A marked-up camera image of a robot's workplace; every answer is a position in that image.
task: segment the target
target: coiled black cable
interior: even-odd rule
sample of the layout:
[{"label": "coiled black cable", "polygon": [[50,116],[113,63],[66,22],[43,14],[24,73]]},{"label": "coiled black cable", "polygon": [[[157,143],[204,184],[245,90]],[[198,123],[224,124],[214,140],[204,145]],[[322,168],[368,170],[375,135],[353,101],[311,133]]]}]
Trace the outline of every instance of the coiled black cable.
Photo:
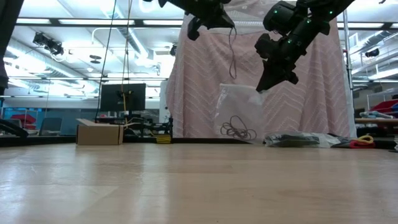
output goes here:
[{"label": "coiled black cable", "polygon": [[[244,128],[237,128],[233,124],[233,119],[236,118],[241,122]],[[224,136],[229,136],[243,141],[251,141],[257,138],[257,132],[253,129],[248,129],[243,120],[239,116],[232,116],[229,122],[223,123],[220,133]]]},{"label": "coiled black cable", "polygon": [[[231,41],[231,36],[232,36],[232,31],[235,30],[235,37],[234,39]],[[238,35],[238,32],[236,30],[236,27],[231,28],[231,31],[229,32],[229,36],[228,36],[228,43],[229,43],[229,47],[232,51],[232,62],[231,65],[229,66],[229,75],[232,79],[236,79],[238,77],[237,73],[236,73],[236,59],[235,59],[235,51],[233,49],[233,44],[236,40],[236,36]],[[235,76],[232,75],[232,66],[234,66],[235,69]]]}]

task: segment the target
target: chair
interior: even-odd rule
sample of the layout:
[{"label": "chair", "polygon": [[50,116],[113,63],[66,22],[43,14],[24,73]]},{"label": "chair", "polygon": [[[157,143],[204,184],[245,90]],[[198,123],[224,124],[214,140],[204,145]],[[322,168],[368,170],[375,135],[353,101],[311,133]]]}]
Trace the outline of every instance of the chair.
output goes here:
[{"label": "chair", "polygon": [[22,121],[20,121],[20,119],[6,119],[6,121],[10,122],[15,126],[22,128]]},{"label": "chair", "polygon": [[40,127],[39,136],[59,136],[61,133],[62,118],[44,118]]}]

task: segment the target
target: yellow object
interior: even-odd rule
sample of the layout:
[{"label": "yellow object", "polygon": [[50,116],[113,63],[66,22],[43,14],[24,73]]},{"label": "yellow object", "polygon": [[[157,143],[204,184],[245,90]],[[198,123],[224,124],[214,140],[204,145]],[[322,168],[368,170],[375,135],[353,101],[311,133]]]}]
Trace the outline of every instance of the yellow object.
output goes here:
[{"label": "yellow object", "polygon": [[362,136],[358,138],[356,141],[360,143],[372,144],[374,142],[374,139],[372,136]]},{"label": "yellow object", "polygon": [[171,144],[172,138],[169,134],[158,134],[155,135],[157,144]]}]

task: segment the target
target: red object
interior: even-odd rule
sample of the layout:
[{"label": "red object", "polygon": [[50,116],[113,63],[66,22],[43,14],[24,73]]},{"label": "red object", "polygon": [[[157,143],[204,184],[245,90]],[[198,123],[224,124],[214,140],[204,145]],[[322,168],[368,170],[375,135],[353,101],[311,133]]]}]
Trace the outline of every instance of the red object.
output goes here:
[{"label": "red object", "polygon": [[26,115],[26,120],[25,120],[25,115],[24,114],[15,114],[11,116],[11,119],[19,119],[22,123],[22,127],[25,129],[29,130],[35,130],[36,125],[33,125],[36,122],[36,119],[32,117],[31,115],[27,114]]},{"label": "red object", "polygon": [[364,142],[358,142],[356,140],[353,140],[350,142],[349,147],[352,149],[374,149],[376,147],[375,143],[368,144]]},{"label": "red object", "polygon": [[377,111],[380,113],[389,114],[392,112],[392,107],[398,103],[398,100],[389,100],[385,102],[381,102],[375,107],[373,107],[370,111]]}]

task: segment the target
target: plastic bag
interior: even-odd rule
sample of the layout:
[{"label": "plastic bag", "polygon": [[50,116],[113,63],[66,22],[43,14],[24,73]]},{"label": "plastic bag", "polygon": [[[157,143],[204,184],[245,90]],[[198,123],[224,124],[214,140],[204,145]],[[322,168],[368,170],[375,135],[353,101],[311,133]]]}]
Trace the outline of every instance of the plastic bag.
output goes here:
[{"label": "plastic bag", "polygon": [[221,138],[262,144],[266,94],[258,93],[252,86],[221,84],[215,115],[216,134]]},{"label": "plastic bag", "polygon": [[303,133],[296,131],[268,134],[265,137],[268,147],[321,147],[330,148],[340,144],[340,140],[328,134]]}]

